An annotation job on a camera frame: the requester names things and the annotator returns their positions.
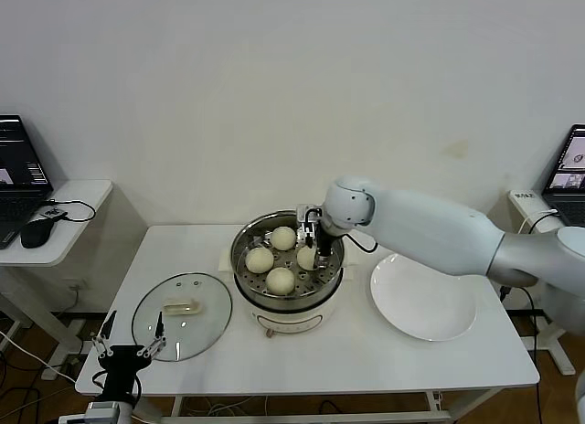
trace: white table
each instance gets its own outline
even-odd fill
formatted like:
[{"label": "white table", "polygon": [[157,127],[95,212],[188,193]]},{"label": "white table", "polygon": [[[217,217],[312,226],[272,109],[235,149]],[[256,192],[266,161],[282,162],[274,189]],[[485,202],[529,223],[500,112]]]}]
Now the white table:
[{"label": "white table", "polygon": [[[57,201],[82,200],[96,210],[112,191],[109,180],[69,180],[53,185],[55,188],[51,198]],[[69,212],[71,218],[82,219],[90,216],[91,211],[83,205],[57,205]],[[28,327],[31,321],[45,330],[59,342],[59,346],[51,359],[50,365],[61,365],[67,355],[77,354],[83,347],[82,341],[76,336],[83,321],[72,321],[69,328],[63,325],[45,307],[44,302],[31,289],[25,280],[17,277],[11,268],[14,267],[50,267],[59,264],[75,244],[89,222],[76,223],[62,221],[55,225],[48,242],[39,248],[25,249],[16,237],[10,246],[0,250],[0,309],[14,323],[8,332],[12,337],[20,326]],[[0,344],[4,349],[7,341]],[[54,379],[55,373],[45,371],[43,379]]]},{"label": "white table", "polygon": [[[550,209],[550,206],[542,199],[539,193],[533,190],[513,190],[508,193],[512,205],[518,210],[522,218],[527,218],[526,227],[530,228],[545,214],[540,211]],[[549,232],[557,228],[563,228],[565,224],[558,217],[547,217],[540,221],[534,228],[535,233]],[[548,351],[557,365],[558,371],[563,376],[574,376],[575,366],[570,362],[569,356],[558,341],[566,332],[555,323],[548,323],[543,317],[537,317],[537,349]],[[534,349],[534,337],[522,337],[526,349]]]},{"label": "white table", "polygon": [[[331,318],[318,328],[269,339],[250,315],[229,273],[218,272],[221,252],[240,226],[161,226],[149,228],[110,313],[117,311],[111,344],[131,344],[137,304],[156,284],[178,273],[201,271],[225,282],[233,299],[226,332],[205,353],[182,362],[154,361],[141,371],[144,396],[254,396],[364,394],[470,390],[450,411],[366,415],[367,422],[450,421],[505,387],[533,385],[539,375],[494,289],[486,278],[465,281],[479,312],[464,336],[444,343],[409,337],[378,313],[369,295],[369,276],[388,255],[380,249],[360,256],[344,280]],[[94,350],[78,378],[85,395],[100,390],[91,376],[101,370]],[[143,414],[145,419],[156,419]],[[237,417],[238,422],[319,422],[323,417]],[[328,422],[347,420],[348,416]],[[174,422],[172,418],[163,422]]]}]

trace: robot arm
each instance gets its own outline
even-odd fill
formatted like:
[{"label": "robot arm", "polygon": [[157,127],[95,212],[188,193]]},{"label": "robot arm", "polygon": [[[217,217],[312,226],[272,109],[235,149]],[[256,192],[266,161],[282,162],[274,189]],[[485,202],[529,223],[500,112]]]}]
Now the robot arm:
[{"label": "robot arm", "polygon": [[313,230],[317,258],[326,255],[331,237],[357,229],[446,274],[485,275],[509,287],[542,280],[547,315],[567,331],[585,335],[585,228],[507,234],[469,207],[413,191],[386,190],[353,176],[333,182],[315,214],[320,214]]}]

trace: black cable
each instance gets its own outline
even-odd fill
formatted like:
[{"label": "black cable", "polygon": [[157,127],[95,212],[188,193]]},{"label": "black cable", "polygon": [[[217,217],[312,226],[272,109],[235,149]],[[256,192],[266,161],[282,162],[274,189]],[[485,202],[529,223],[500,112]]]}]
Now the black cable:
[{"label": "black cable", "polygon": [[[532,311],[534,311],[534,301],[532,300],[532,296],[530,295],[530,293],[528,292],[527,289],[520,287],[520,290],[526,294],[526,296],[528,297],[528,300],[530,301],[530,308],[532,309]],[[537,317],[535,315],[532,317],[532,322],[534,324],[534,351],[533,351],[533,355],[532,355],[532,361],[534,362],[534,367],[538,371],[538,360],[537,360],[538,327],[537,327]],[[540,407],[540,381],[538,381],[538,383],[537,383],[537,407],[538,407],[538,422],[540,424],[542,424],[542,409]]]},{"label": "black cable", "polygon": [[[13,369],[16,369],[17,371],[25,371],[25,372],[37,372],[39,369],[44,369],[46,368],[46,366],[41,366],[41,367],[21,367],[21,366],[16,366],[13,365],[12,363],[10,363],[8,361],[8,359],[6,358],[6,355],[0,351],[0,360],[8,367],[12,367]],[[63,366],[63,365],[53,365],[52,367],[59,367],[59,366]]]},{"label": "black cable", "polygon": [[378,248],[378,243],[376,242],[376,244],[374,245],[374,247],[372,249],[367,249],[365,247],[363,247],[361,244],[359,244],[357,242],[357,240],[355,238],[353,238],[351,235],[346,234],[346,237],[348,237],[349,239],[351,239],[351,241],[360,248],[360,250],[362,250],[365,253],[372,253],[374,251],[376,251],[376,249]]},{"label": "black cable", "polygon": [[338,406],[335,405],[335,403],[333,401],[330,401],[328,399],[326,399],[324,402],[321,403],[321,406],[319,406],[319,415],[323,415],[323,408],[325,404],[329,404],[332,408],[335,409],[335,411],[337,413],[341,413],[343,414],[344,412],[341,410],[341,408],[339,408]]},{"label": "black cable", "polygon": [[534,228],[537,226],[538,223],[540,223],[542,220],[544,220],[547,217],[556,217],[558,215],[558,211],[557,212],[551,212],[550,214],[546,214],[545,216],[542,216],[541,218],[539,218],[537,221],[535,221],[532,226],[530,227],[530,229],[528,230],[528,234],[531,234],[532,231],[534,230]]},{"label": "black cable", "polygon": [[97,387],[101,387],[103,389],[103,384],[98,381],[98,378],[106,374],[108,371],[100,371],[96,372],[93,377],[91,378],[91,383],[93,383]]},{"label": "black cable", "polygon": [[307,212],[304,213],[304,222],[306,224],[309,223],[309,215],[314,212],[318,217],[321,216],[321,209],[319,209],[318,207],[310,207],[309,209],[307,209]]},{"label": "black cable", "polygon": [[512,287],[503,285],[500,287],[500,302],[503,302],[505,297],[512,291]]},{"label": "black cable", "polygon": [[[36,387],[27,387],[26,391],[27,391],[27,393],[25,394],[25,399],[23,400],[23,405],[27,402],[28,394],[30,392],[35,392],[37,394],[37,399],[40,399],[40,391]],[[16,424],[21,423],[24,411],[25,410],[23,408],[21,408],[20,411],[18,412],[18,421],[16,422]],[[35,403],[35,423],[36,424],[40,423],[40,402]]]},{"label": "black cable", "polygon": [[136,376],[134,380],[136,380],[136,386],[138,387],[138,394],[136,395],[136,400],[134,401],[134,405],[137,405],[138,401],[140,401],[140,398],[143,395],[143,385],[140,382],[140,378],[138,378],[138,376]]},{"label": "black cable", "polygon": [[80,289],[75,289],[75,302],[70,305],[69,307],[67,307],[65,310],[63,310],[61,313],[57,314],[55,317],[58,319],[59,317],[61,317],[63,315],[63,313],[68,312],[69,310],[77,307],[77,304],[80,302]]},{"label": "black cable", "polygon": [[92,205],[89,205],[81,200],[66,200],[64,202],[58,202],[57,200],[54,199],[50,199],[50,200],[45,200],[44,202],[41,203],[41,206],[43,207],[52,207],[54,205],[70,205],[70,204],[80,204],[80,205],[84,205],[85,207],[88,207],[89,209],[91,209],[91,215],[87,218],[80,218],[79,220],[74,219],[74,218],[69,218],[69,217],[63,217],[62,220],[66,220],[66,221],[73,221],[75,223],[83,223],[86,221],[90,221],[93,220],[97,214],[95,208]]},{"label": "black cable", "polygon": [[4,386],[4,383],[6,381],[6,375],[8,373],[8,362],[6,362],[6,359],[3,358],[2,362],[4,363],[4,372],[2,373],[2,381],[0,381],[0,389],[2,389],[2,387]]}]

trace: metal rim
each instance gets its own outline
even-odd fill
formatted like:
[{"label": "metal rim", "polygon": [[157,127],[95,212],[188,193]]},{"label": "metal rim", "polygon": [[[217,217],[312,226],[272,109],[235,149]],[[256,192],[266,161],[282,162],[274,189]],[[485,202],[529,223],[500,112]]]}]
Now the metal rim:
[{"label": "metal rim", "polygon": [[312,310],[313,308],[317,308],[317,307],[323,305],[325,302],[329,301],[329,299],[331,299],[331,297],[339,290],[339,287],[341,286],[341,280],[343,279],[343,277],[344,277],[344,269],[341,268],[339,270],[339,278],[337,278],[337,282],[335,283],[334,288],[327,294],[327,296],[324,299],[320,300],[319,302],[316,302],[313,305],[309,305],[306,308],[291,309],[291,310],[278,310],[276,308],[270,308],[270,307],[267,307],[265,305],[260,305],[256,301],[253,301],[241,289],[241,287],[239,286],[238,277],[234,273],[234,281],[236,282],[236,287],[238,287],[239,294],[241,294],[244,297],[244,299],[246,299],[246,301],[248,301],[249,303],[251,303],[255,307],[258,307],[258,308],[264,310],[265,312],[277,313],[277,314],[296,314],[296,313],[303,313],[303,312],[308,312],[309,310]]},{"label": "metal rim", "polygon": [[206,352],[206,351],[207,351],[207,350],[208,350],[208,349],[209,349],[211,346],[213,346],[213,345],[214,345],[214,344],[215,344],[215,343],[216,343],[216,342],[217,342],[217,341],[218,341],[218,340],[221,338],[221,336],[222,336],[222,335],[223,335],[223,334],[226,332],[226,329],[228,328],[229,322],[231,321],[231,315],[232,315],[232,314],[233,314],[233,312],[234,312],[234,302],[233,302],[233,300],[231,299],[231,293],[229,292],[229,288],[228,288],[228,286],[225,284],[225,282],[223,282],[223,281],[222,281],[222,280],[220,280],[219,278],[216,278],[216,277],[215,277],[215,276],[213,276],[213,275],[210,275],[210,274],[208,274],[208,273],[204,273],[204,272],[202,272],[202,271],[188,271],[188,272],[185,272],[185,273],[178,273],[178,274],[176,274],[176,275],[174,275],[174,276],[171,276],[170,278],[167,278],[166,280],[164,280],[164,281],[162,281],[162,282],[159,282],[158,284],[156,284],[156,285],[155,285],[155,286],[154,286],[152,289],[150,289],[150,290],[148,291],[148,293],[146,293],[146,294],[145,294],[145,296],[144,296],[144,297],[143,297],[143,298],[140,300],[140,302],[138,302],[138,305],[136,305],[136,309],[134,310],[134,314],[132,315],[132,323],[131,323],[131,325],[130,325],[130,330],[131,330],[131,332],[132,332],[132,339],[134,340],[134,344],[135,344],[135,345],[144,345],[144,344],[139,344],[139,343],[136,341],[136,337],[135,337],[135,335],[134,335],[134,319],[136,318],[136,314],[138,313],[138,309],[140,308],[140,305],[143,303],[144,299],[146,299],[150,293],[152,293],[152,292],[153,292],[154,290],[156,290],[158,287],[160,287],[161,285],[163,285],[165,282],[167,282],[167,281],[170,281],[170,280],[173,280],[174,278],[178,278],[178,277],[180,277],[180,276],[186,276],[186,275],[203,275],[203,276],[208,276],[209,278],[212,278],[212,279],[216,280],[217,282],[219,282],[219,283],[220,283],[220,284],[221,284],[221,285],[224,287],[224,289],[226,289],[226,291],[228,292],[228,297],[229,297],[229,316],[228,316],[228,321],[226,322],[226,325],[223,327],[223,330],[221,330],[221,332],[219,333],[218,337],[217,337],[217,338],[216,338],[216,339],[215,339],[213,342],[211,342],[211,343],[210,343],[210,344],[207,346],[207,348],[205,348],[205,349],[202,349],[202,350],[201,350],[201,351],[199,351],[198,353],[196,353],[196,354],[193,354],[193,355],[190,355],[189,357],[187,357],[187,358],[183,358],[183,359],[181,359],[181,360],[165,360],[165,359],[162,359],[162,358],[157,358],[157,357],[155,357],[155,358],[154,358],[154,360],[158,360],[159,362],[184,362],[185,360],[188,360],[189,358],[193,358],[193,357],[195,357],[195,356],[197,356],[197,355],[201,355],[201,354],[205,353],[205,352]]}]

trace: white cord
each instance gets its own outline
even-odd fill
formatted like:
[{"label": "white cord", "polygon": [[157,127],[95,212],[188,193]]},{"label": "white cord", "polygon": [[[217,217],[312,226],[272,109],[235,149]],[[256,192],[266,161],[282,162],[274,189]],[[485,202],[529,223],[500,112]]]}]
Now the white cord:
[{"label": "white cord", "polygon": [[8,412],[8,413],[6,413],[5,415],[1,416],[1,417],[0,417],[0,421],[2,421],[4,418],[8,418],[10,415],[12,415],[12,414],[14,414],[14,413],[17,413],[17,411],[18,411],[18,410],[22,410],[23,408],[27,408],[28,406],[32,406],[33,404],[40,403],[41,401],[43,401],[43,400],[45,400],[45,399],[47,399],[47,398],[54,397],[54,396],[56,396],[57,394],[60,394],[61,392],[65,391],[65,390],[70,390],[70,389],[72,389],[72,388],[73,388],[73,386],[68,386],[68,387],[65,387],[65,388],[63,388],[63,389],[61,389],[61,390],[58,390],[57,392],[53,392],[52,394],[50,394],[50,395],[47,395],[46,397],[39,398],[39,399],[37,399],[37,400],[35,400],[35,401],[31,401],[30,403],[23,404],[21,407],[19,407],[19,408],[15,408],[15,409],[14,409],[14,410],[12,410],[11,412]]},{"label": "white cord", "polygon": [[251,399],[253,399],[254,397],[247,397],[246,399],[244,399],[243,401],[240,401],[239,403],[234,403],[234,404],[230,404],[228,406],[223,406],[220,404],[216,404],[215,406],[213,406],[209,412],[207,413],[208,416],[211,416],[212,413],[218,413],[221,410],[225,410],[226,408],[235,408],[236,406],[241,406],[244,403],[247,403],[248,401],[250,401]]},{"label": "white cord", "polygon": [[533,212],[531,214],[528,214],[528,216],[524,219],[524,221],[522,222],[522,224],[520,225],[520,229],[518,230],[518,234],[522,233],[522,229],[524,229],[525,224],[527,223],[527,221],[532,218],[533,216],[536,216],[538,214],[557,214],[558,211],[554,208],[551,209],[545,209],[543,211],[537,211],[537,212]]},{"label": "white cord", "polygon": [[132,415],[132,418],[136,419],[137,421],[143,422],[144,424],[157,424],[155,422],[151,422],[151,421],[145,421],[142,418],[138,418],[136,415]]},{"label": "white cord", "polygon": [[57,369],[55,369],[54,367],[50,366],[48,363],[46,363],[45,361],[41,360],[40,358],[38,358],[36,355],[29,353],[25,348],[21,347],[20,345],[18,345],[17,343],[15,343],[14,340],[12,340],[10,337],[8,337],[6,334],[4,334],[2,331],[0,331],[0,334],[4,336],[4,338],[10,342],[12,345],[14,345],[16,348],[18,348],[20,351],[22,351],[23,353],[30,355],[31,357],[33,357],[35,360],[37,360],[38,362],[42,363],[44,366],[47,367],[47,369],[50,369],[51,371],[53,371],[55,374],[57,374],[58,376],[63,376],[65,378],[67,378],[67,380],[71,381],[73,384],[75,384],[75,379],[71,378],[70,376],[66,376],[65,374],[61,374]]}]

